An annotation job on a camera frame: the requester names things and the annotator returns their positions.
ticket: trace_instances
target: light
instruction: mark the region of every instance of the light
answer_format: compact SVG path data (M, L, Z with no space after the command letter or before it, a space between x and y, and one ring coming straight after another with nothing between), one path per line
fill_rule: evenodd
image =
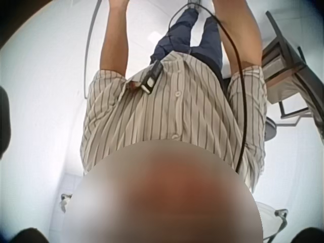
M152 32L149 36L148 36L148 40L153 43L155 46L157 45L157 43L163 38L163 35L161 35L160 33L154 31Z

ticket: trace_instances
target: jeans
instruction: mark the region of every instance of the jeans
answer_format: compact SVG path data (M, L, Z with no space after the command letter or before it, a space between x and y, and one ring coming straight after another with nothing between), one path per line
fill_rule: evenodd
M190 47L191 30L198 19L196 9L187 9L178 21L171 27L170 31L157 44L151 63L162 60L171 51L199 55L212 60L221 70L223 66L223 54L218 25L213 17L209 17L204 26L204 33L198 47Z

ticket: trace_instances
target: shirt button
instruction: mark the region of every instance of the shirt button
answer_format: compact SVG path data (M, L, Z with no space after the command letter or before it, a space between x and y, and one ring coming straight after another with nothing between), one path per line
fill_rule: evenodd
M181 92L180 91L177 91L176 92L176 97L180 97L181 96Z
M174 134L173 136L172 136L172 139L178 139L179 138L179 135L178 134Z

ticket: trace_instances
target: striped shirt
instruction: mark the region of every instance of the striped shirt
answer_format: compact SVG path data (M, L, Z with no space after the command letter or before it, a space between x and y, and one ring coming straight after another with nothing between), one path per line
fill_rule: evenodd
M171 52L152 94L127 89L146 68L126 80L100 70L89 88L80 148L85 173L109 154L147 140L172 139L204 148L236 168L242 144L244 112L239 74L224 95L215 74L196 58ZM248 133L240 176L253 191L264 166L267 93L262 69L244 70Z

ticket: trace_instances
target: hand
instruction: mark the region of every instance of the hand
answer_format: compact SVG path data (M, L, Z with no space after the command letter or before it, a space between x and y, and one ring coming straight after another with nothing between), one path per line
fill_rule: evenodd
M110 9L126 10L130 0L109 0Z

